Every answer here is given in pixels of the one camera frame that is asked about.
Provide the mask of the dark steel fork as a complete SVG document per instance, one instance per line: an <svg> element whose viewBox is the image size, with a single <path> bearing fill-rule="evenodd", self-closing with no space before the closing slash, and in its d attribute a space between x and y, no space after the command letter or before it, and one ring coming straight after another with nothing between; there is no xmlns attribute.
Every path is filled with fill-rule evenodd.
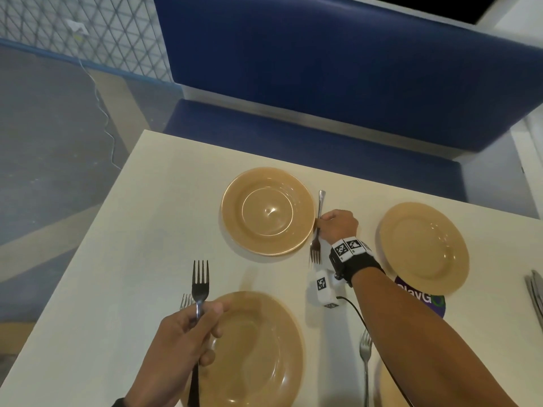
<svg viewBox="0 0 543 407"><path fill-rule="evenodd" d="M192 274L192 298L196 305L196 319L198 323L203 315L203 304L207 300L210 289L208 260L198 260L193 264ZM187 407L200 407L199 395L199 362L197 361L191 377Z"/></svg>

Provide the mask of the person's right hand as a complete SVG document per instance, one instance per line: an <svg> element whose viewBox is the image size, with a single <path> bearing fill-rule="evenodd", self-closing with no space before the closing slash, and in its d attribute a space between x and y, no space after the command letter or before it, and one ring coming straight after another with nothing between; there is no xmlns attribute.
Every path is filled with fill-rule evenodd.
<svg viewBox="0 0 543 407"><path fill-rule="evenodd" d="M349 237L356 237L359 222L351 211L334 209L330 212L336 212L336 242Z"/></svg>

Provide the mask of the purple round sticker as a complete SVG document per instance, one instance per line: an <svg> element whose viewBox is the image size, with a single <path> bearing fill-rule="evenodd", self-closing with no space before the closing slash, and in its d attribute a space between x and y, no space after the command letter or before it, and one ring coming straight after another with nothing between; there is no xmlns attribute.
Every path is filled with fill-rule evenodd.
<svg viewBox="0 0 543 407"><path fill-rule="evenodd" d="M429 307L434 313L436 313L442 319L444 318L446 312L446 300L443 295L431 295L424 293L406 283L402 278L396 276L394 283L402 288L407 293L411 294L418 301L424 303Z"/></svg>

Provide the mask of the blue padded bench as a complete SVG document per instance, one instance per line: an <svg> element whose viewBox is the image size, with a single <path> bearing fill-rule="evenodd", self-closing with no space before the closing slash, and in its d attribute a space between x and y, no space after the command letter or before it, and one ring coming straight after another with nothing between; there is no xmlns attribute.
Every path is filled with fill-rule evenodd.
<svg viewBox="0 0 543 407"><path fill-rule="evenodd" d="M543 47L355 0L154 0L173 81L293 111L180 100L165 134L467 202L456 156L543 103Z"/></svg>

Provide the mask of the person's right forearm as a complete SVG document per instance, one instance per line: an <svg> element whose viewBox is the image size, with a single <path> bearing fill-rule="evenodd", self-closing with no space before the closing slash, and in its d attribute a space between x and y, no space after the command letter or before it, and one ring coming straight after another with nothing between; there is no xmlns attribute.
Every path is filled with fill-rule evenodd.
<svg viewBox="0 0 543 407"><path fill-rule="evenodd" d="M352 276L376 348L414 407L518 407L443 319L377 268Z"/></svg>

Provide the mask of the bunch of steel cutlery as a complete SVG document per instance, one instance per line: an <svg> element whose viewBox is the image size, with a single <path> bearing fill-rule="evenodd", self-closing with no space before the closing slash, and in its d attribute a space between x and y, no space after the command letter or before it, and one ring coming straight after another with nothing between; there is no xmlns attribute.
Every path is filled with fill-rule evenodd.
<svg viewBox="0 0 543 407"><path fill-rule="evenodd" d="M543 332L543 277L537 270L532 269L530 274L525 275L524 280L540 329Z"/></svg>

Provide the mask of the tan ceramic plate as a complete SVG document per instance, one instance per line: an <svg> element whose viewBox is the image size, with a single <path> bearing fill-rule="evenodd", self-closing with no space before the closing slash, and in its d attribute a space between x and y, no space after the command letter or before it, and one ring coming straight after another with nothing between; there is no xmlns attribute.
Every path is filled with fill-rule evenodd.
<svg viewBox="0 0 543 407"><path fill-rule="evenodd" d="M221 219L234 242L251 253L277 257L301 247L312 235L314 198L287 171L260 167L242 172L221 199Z"/></svg>
<svg viewBox="0 0 543 407"><path fill-rule="evenodd" d="M210 338L216 354L199 368L200 407L293 407L305 367L303 338L291 311L254 291L225 294L223 335Z"/></svg>
<svg viewBox="0 0 543 407"><path fill-rule="evenodd" d="M419 291L447 296L467 280L470 256L462 234L429 205L403 202L391 207L381 220L379 239L390 268Z"/></svg>
<svg viewBox="0 0 543 407"><path fill-rule="evenodd" d="M376 376L377 407L411 407L380 360Z"/></svg>

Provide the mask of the person's left hand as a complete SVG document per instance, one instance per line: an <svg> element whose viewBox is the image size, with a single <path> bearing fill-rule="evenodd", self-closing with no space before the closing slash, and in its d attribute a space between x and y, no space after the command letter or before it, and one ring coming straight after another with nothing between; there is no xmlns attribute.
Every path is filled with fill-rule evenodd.
<svg viewBox="0 0 543 407"><path fill-rule="evenodd" d="M224 303L224 313L230 301ZM209 348L211 336L222 335L215 326L197 326L196 305L166 316L151 342L136 378L127 392L127 407L175 407L198 361L201 366L214 362Z"/></svg>

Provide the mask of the black wristband with marker tags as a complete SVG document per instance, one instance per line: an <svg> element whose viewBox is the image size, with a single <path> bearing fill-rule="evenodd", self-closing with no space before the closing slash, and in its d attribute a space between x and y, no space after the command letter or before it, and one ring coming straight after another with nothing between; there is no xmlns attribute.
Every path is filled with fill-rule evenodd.
<svg viewBox="0 0 543 407"><path fill-rule="evenodd" d="M356 236L340 239L331 245L329 260L336 280L344 280L352 286L352 277L366 268L384 269L376 260L369 246Z"/></svg>

